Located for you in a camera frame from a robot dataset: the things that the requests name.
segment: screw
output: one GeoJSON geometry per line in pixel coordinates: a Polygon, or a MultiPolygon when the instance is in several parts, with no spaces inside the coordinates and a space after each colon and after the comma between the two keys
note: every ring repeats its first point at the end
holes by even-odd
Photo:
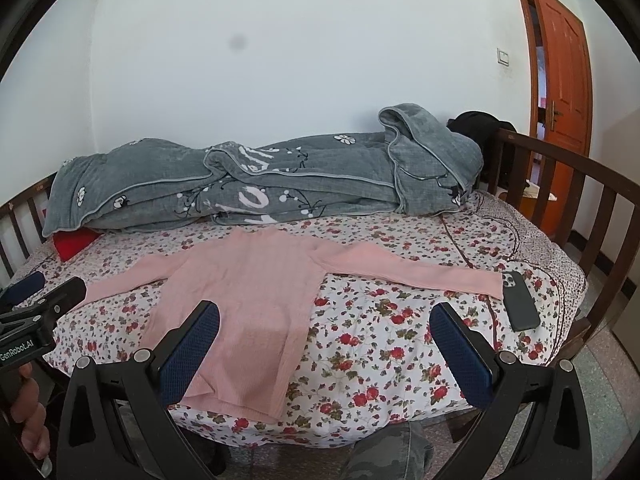
{"type": "Polygon", "coordinates": [[[78,359],[78,361],[76,361],[76,366],[78,368],[87,368],[90,362],[91,362],[91,359],[86,355],[83,355],[81,358],[78,359]]]}
{"type": "Polygon", "coordinates": [[[499,357],[500,361],[502,361],[506,365],[513,365],[518,360],[518,358],[514,354],[507,350],[503,350],[502,352],[500,352],[499,357]]]}
{"type": "Polygon", "coordinates": [[[571,372],[574,369],[574,364],[572,364],[572,362],[568,361],[567,359],[560,359],[560,362],[558,364],[565,372],[571,372]]]}
{"type": "Polygon", "coordinates": [[[151,352],[146,348],[138,350],[133,354],[133,360],[137,363],[143,363],[151,357],[151,352]]]}

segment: black phone case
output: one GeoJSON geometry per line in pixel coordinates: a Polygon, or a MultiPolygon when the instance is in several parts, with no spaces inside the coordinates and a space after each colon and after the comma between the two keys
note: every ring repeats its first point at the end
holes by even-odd
{"type": "Polygon", "coordinates": [[[511,328],[521,332],[540,325],[536,303],[519,272],[512,270],[502,273],[502,293],[511,328]]]}

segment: light switch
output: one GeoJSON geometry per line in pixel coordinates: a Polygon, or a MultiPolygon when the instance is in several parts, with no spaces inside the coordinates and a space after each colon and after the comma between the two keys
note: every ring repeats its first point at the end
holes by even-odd
{"type": "Polygon", "coordinates": [[[509,66],[509,54],[505,51],[498,49],[498,63],[504,66],[509,66]]]}

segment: sweater sleeve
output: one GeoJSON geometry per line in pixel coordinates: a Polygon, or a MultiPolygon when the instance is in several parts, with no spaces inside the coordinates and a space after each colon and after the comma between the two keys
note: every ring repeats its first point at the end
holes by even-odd
{"type": "Polygon", "coordinates": [[[103,298],[115,296],[121,292],[129,292],[147,283],[166,280],[187,261],[191,250],[178,251],[174,254],[150,254],[144,256],[129,270],[89,285],[84,301],[74,309],[103,298]]]}
{"type": "Polygon", "coordinates": [[[388,282],[419,288],[487,294],[502,299],[500,272],[414,262],[370,242],[341,245],[318,240],[311,250],[311,258],[327,272],[383,278],[388,282]]]}

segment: camouflage pants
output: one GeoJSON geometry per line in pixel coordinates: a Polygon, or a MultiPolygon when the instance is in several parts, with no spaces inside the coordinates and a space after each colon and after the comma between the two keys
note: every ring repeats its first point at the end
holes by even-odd
{"type": "Polygon", "coordinates": [[[420,422],[389,424],[353,447],[340,480],[422,480],[432,457],[420,422]]]}

